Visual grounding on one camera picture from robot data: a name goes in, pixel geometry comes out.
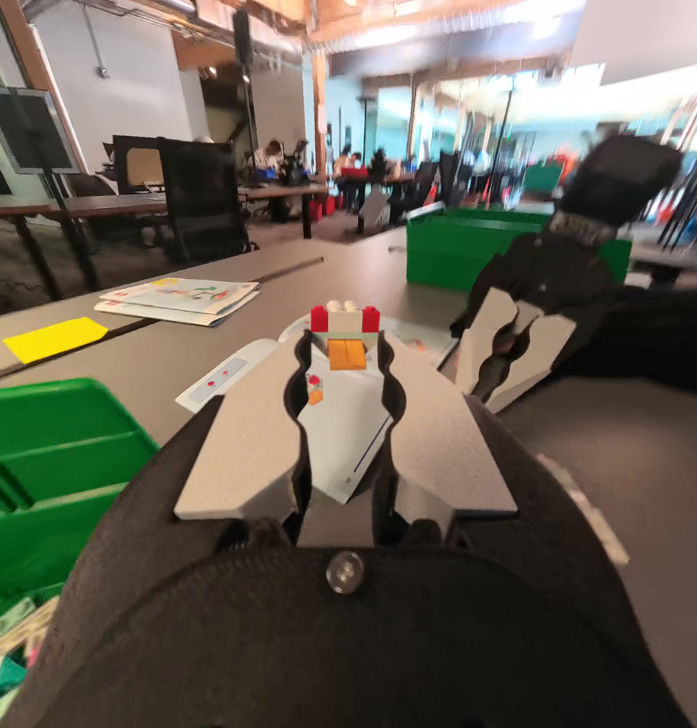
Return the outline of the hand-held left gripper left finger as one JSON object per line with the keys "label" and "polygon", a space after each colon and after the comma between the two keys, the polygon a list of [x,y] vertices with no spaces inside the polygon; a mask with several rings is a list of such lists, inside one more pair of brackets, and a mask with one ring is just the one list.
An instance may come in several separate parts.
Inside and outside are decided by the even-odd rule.
{"label": "hand-held left gripper left finger", "polygon": [[311,333],[242,367],[213,397],[216,414],[174,505],[182,521],[302,521],[311,498],[306,431]]}

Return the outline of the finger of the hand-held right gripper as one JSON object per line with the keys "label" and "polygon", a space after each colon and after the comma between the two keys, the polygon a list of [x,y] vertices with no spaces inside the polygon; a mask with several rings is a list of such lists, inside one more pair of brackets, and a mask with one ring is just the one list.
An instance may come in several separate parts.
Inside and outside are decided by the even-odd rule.
{"label": "finger of the hand-held right gripper", "polygon": [[576,322],[560,314],[535,319],[527,330],[525,352],[509,364],[485,407],[498,414],[546,378],[575,330]]}
{"label": "finger of the hand-held right gripper", "polygon": [[506,330],[517,339],[517,302],[504,290],[491,287],[471,325],[462,334],[455,371],[455,386],[463,395],[490,396],[507,379],[509,354],[497,354],[496,337]]}

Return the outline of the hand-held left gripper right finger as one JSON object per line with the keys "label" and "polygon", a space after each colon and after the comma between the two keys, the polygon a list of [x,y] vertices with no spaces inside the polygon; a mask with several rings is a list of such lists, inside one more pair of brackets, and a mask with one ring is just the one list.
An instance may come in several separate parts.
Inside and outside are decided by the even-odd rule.
{"label": "hand-held left gripper right finger", "polygon": [[513,518],[516,502],[460,390],[391,333],[380,332],[377,352],[391,422],[375,482],[376,530]]}

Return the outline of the small red white lego assembly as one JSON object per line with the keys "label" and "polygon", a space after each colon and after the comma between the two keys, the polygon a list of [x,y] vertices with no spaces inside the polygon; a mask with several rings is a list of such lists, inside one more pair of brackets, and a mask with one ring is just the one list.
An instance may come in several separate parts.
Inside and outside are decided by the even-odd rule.
{"label": "small red white lego assembly", "polygon": [[374,306],[328,301],[309,313],[309,329],[325,351],[332,371],[363,371],[367,351],[378,341],[381,315]]}

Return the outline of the person's right forearm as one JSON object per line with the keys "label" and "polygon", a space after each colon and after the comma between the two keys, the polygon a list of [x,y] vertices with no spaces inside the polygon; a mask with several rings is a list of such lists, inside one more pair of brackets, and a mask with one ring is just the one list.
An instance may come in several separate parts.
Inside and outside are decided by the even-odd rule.
{"label": "person's right forearm", "polygon": [[697,394],[697,288],[624,286],[556,378],[644,378]]}

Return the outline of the open lego instruction booklet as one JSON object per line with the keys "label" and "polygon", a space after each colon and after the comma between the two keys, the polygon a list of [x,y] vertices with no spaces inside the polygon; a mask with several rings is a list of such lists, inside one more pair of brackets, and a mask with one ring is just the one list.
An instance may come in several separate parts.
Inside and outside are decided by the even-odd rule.
{"label": "open lego instruction booklet", "polygon": [[[247,344],[188,387],[175,402],[194,414],[199,412],[214,396],[225,395],[291,335],[308,326],[309,315],[305,314],[277,340],[258,339]],[[375,342],[369,342],[365,358],[364,370],[331,371],[327,355],[314,345],[306,375],[308,405],[299,416],[308,439],[313,487],[342,505],[359,486],[391,423],[380,402],[383,379]]]}

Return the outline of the pile of lego piece bags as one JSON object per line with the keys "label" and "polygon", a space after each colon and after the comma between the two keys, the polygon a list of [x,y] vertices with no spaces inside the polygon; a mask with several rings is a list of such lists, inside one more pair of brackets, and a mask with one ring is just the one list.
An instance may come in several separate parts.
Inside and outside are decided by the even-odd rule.
{"label": "pile of lego piece bags", "polygon": [[14,702],[49,631],[60,595],[27,596],[0,615],[0,721]]}

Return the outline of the green plastic bin with dividers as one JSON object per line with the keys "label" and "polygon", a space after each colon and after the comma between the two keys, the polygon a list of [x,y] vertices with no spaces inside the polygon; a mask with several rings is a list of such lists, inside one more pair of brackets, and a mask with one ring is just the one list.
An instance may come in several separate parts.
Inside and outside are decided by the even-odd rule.
{"label": "green plastic bin with dividers", "polygon": [[114,499],[159,449],[92,378],[0,388],[0,617],[62,590]]}

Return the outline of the yellow paper sheet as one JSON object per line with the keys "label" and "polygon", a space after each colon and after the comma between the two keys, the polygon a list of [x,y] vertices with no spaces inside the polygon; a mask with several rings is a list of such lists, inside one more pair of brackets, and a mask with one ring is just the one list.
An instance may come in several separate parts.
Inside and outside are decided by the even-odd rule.
{"label": "yellow paper sheet", "polygon": [[103,339],[109,329],[89,317],[80,317],[3,340],[20,363],[28,365],[66,353]]}

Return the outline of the black mesh office chair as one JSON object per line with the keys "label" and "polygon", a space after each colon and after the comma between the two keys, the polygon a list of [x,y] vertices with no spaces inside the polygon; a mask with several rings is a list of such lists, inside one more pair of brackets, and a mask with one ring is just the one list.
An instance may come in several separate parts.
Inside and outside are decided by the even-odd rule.
{"label": "black mesh office chair", "polygon": [[253,251],[231,142],[157,138],[174,262],[199,265]]}

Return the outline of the dark wooden table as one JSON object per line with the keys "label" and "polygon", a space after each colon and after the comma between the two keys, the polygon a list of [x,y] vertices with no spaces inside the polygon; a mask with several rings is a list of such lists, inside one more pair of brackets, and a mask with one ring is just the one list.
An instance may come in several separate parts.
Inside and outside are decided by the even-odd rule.
{"label": "dark wooden table", "polygon": [[76,228],[74,221],[115,215],[161,215],[166,212],[167,203],[164,194],[82,196],[62,199],[59,202],[12,195],[0,196],[0,220],[14,225],[51,301],[62,300],[62,293],[44,251],[27,226],[28,217],[40,215],[65,225],[65,236],[86,288],[90,292],[95,292],[101,289],[99,276],[91,263],[84,237]]}

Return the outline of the black speaker on pole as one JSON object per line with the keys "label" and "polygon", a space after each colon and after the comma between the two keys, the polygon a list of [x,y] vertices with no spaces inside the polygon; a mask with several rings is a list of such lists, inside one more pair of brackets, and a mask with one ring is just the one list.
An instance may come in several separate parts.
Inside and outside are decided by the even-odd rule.
{"label": "black speaker on pole", "polygon": [[253,63],[253,38],[250,30],[250,15],[245,7],[237,9],[233,14],[235,57],[243,67]]}

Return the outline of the dark screen on stand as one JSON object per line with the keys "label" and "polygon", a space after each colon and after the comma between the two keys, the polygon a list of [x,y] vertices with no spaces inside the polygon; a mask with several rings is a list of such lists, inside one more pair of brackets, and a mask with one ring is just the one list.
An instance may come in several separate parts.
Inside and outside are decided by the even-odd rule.
{"label": "dark screen on stand", "polygon": [[0,143],[16,173],[43,177],[86,288],[97,291],[98,274],[60,183],[60,175],[76,174],[78,167],[51,94],[39,89],[0,86]]}

